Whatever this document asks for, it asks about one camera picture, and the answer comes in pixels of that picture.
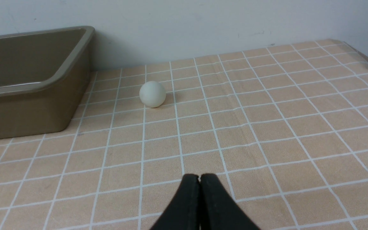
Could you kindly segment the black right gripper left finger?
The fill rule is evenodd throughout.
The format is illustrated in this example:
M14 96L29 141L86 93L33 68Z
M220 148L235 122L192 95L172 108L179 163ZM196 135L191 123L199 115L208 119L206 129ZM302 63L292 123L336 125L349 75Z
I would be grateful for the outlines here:
M152 230L198 230L200 182L195 174L185 174L168 206L151 227Z

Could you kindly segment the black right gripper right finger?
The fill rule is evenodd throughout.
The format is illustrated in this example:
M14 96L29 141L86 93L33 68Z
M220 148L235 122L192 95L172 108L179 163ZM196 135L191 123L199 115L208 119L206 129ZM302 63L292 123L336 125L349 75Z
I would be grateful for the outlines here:
M201 175L202 230L259 230L228 194L215 174Z

